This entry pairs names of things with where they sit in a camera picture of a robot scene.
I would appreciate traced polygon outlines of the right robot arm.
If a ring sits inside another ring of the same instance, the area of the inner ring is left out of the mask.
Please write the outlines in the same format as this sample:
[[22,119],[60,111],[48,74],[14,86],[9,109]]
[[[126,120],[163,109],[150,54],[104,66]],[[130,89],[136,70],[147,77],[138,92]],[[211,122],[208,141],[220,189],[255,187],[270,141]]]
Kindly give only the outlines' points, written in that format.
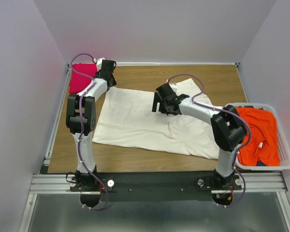
[[177,95],[171,85],[165,83],[154,93],[152,112],[156,111],[168,116],[190,116],[210,125],[219,147],[218,163],[210,177],[211,186],[221,188],[232,181],[237,154],[247,145],[244,143],[245,137],[251,136],[249,125],[239,116],[234,106],[203,104],[187,94]]

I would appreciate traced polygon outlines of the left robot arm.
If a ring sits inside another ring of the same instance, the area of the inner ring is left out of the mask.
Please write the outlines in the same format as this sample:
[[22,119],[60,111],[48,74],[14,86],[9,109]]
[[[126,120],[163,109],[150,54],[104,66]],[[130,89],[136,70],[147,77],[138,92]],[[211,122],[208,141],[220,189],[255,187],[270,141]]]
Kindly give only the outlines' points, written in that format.
[[101,187],[99,181],[92,176],[96,172],[92,150],[92,136],[97,123],[96,101],[116,85],[113,75],[115,61],[101,58],[96,62],[96,67],[94,75],[72,68],[73,74],[90,78],[90,83],[81,92],[69,95],[67,100],[66,126],[74,138],[78,161],[75,177],[70,185],[72,189],[79,191],[95,191]]

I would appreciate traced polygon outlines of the white t shirt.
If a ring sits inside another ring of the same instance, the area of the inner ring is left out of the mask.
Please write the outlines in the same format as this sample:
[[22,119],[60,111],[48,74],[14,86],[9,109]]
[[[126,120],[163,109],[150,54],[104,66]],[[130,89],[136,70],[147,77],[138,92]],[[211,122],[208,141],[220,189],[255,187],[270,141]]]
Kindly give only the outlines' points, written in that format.
[[94,143],[217,159],[209,124],[191,116],[152,111],[154,93],[112,87],[106,92]]

